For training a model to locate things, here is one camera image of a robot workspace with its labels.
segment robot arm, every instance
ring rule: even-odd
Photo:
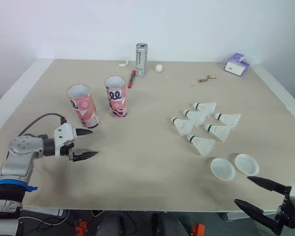
[[[235,199],[237,206],[276,235],[281,234],[284,226],[295,229],[295,182],[291,187],[261,177],[248,177],[248,179],[262,188],[284,195],[283,203],[279,206],[275,219],[264,216],[263,210],[246,201]]]
[[[25,192],[37,189],[28,185],[34,160],[43,156],[67,155],[69,160],[80,161],[96,155],[96,151],[81,155],[75,155],[72,151],[77,136],[90,133],[92,131],[76,129],[64,123],[54,131],[54,138],[23,135],[11,141],[7,159],[0,169],[0,235],[22,235],[22,223],[18,220],[22,201]]]

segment pink patterned cup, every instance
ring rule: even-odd
[[[125,117],[127,115],[126,81],[121,76],[111,76],[105,80],[111,115]]]
[[[82,125],[95,128],[99,123],[96,107],[87,85],[73,85],[67,90],[70,102]]]

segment badminton shuttlecock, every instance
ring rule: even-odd
[[[191,132],[194,124],[189,119],[179,119],[177,117],[171,118],[171,122],[176,126],[179,134],[181,136],[187,135],[189,132]]]
[[[224,124],[230,126],[230,129],[236,128],[241,114],[223,115],[221,113],[215,113],[215,119],[220,120]]]
[[[199,127],[206,118],[205,112],[192,112],[190,110],[184,110],[183,115],[188,117],[196,127]]]
[[[218,137],[222,142],[225,142],[228,134],[230,132],[230,127],[228,125],[211,125],[211,124],[206,124],[204,126],[204,129],[208,132],[211,132],[214,134],[216,137]]]
[[[210,114],[214,113],[214,110],[216,108],[216,103],[215,102],[210,102],[210,103],[196,102],[193,104],[193,108],[210,115]]]
[[[193,134],[188,135],[188,140],[194,144],[198,152],[201,154],[201,156],[205,157],[210,153],[210,151],[213,149],[215,145],[215,140],[213,139],[202,139],[199,137],[196,137]]]

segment small white dish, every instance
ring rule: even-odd
[[[255,176],[260,172],[259,163],[252,156],[246,154],[236,156],[235,164],[237,169],[247,176]]]
[[[236,169],[229,161],[223,158],[215,158],[211,162],[211,171],[220,180],[233,180],[236,176]]]

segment purple box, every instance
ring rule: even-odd
[[[244,59],[244,55],[235,53],[227,61],[224,70],[234,75],[241,76],[249,67],[249,63]]]

